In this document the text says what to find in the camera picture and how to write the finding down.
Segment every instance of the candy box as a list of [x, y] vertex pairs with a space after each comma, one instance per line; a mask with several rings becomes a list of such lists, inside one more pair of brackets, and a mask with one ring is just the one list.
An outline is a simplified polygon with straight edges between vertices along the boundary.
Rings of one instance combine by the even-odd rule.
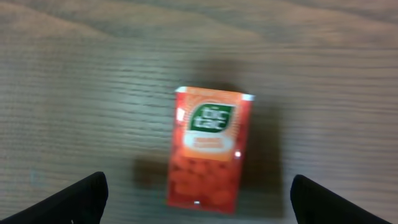
[[233, 213], [254, 96], [180, 87], [167, 203]]

